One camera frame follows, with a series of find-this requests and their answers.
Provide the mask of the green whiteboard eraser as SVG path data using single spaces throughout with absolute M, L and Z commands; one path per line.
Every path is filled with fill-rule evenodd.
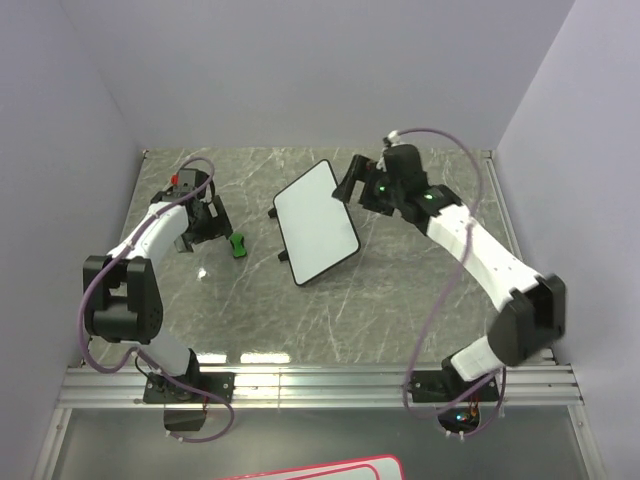
M 240 232 L 234 232 L 229 236 L 229 243 L 232 247 L 232 256 L 234 259 L 245 258 L 248 251 L 245 246 L 245 236 Z

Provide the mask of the small white whiteboard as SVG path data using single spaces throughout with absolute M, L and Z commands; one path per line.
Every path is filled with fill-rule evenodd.
M 337 179 L 322 159 L 273 197 L 268 216 L 278 222 L 293 282 L 302 287 L 353 257 L 361 241 L 346 205 L 332 197 Z

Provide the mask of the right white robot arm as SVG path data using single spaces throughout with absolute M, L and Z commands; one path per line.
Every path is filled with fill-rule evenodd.
M 354 155 L 333 197 L 348 203 L 357 182 L 363 184 L 364 209 L 400 213 L 458 260 L 497 310 L 487 334 L 444 361 L 441 386 L 448 397 L 466 398 L 481 377 L 518 366 L 564 336 L 564 281 L 524 264 L 476 222 L 453 190 L 430 183 L 415 146 L 389 146 L 379 160 Z

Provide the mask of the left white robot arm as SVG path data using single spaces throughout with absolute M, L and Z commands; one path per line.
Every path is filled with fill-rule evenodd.
M 196 399 L 203 381 L 199 363 L 192 349 L 162 330 L 156 269 L 170 248 L 190 252 L 197 244 L 232 234 L 213 172 L 181 166 L 132 232 L 107 254 L 90 256 L 83 264 L 77 335 L 85 362 L 100 373 L 116 373 L 118 366 L 105 367 L 91 356 L 88 340 L 126 343 L 124 356 L 143 359 L 153 376 L 167 380 L 167 390 L 178 401 Z

